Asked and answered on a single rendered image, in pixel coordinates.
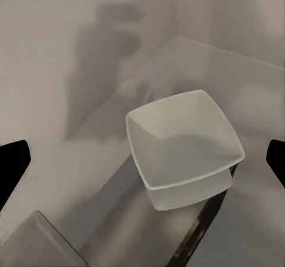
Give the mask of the bowl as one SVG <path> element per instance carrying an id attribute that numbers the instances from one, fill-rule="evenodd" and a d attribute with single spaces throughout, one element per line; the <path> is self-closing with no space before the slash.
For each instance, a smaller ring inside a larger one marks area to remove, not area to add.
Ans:
<path id="1" fill-rule="evenodd" d="M 232 124 L 203 89 L 149 102 L 125 122 L 140 176 L 152 190 L 212 176 L 245 158 Z"/>

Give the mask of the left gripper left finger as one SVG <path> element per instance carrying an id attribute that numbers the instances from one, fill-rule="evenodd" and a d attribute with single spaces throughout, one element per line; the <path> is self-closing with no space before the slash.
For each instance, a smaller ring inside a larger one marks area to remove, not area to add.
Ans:
<path id="1" fill-rule="evenodd" d="M 31 162 L 26 140 L 0 146 L 0 211 Z"/>

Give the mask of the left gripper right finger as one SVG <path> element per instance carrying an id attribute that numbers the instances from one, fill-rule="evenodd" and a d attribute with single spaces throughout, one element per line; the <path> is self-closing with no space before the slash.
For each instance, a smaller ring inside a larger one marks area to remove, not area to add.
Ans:
<path id="1" fill-rule="evenodd" d="M 285 142 L 271 140 L 267 149 L 266 161 L 285 187 Z"/>

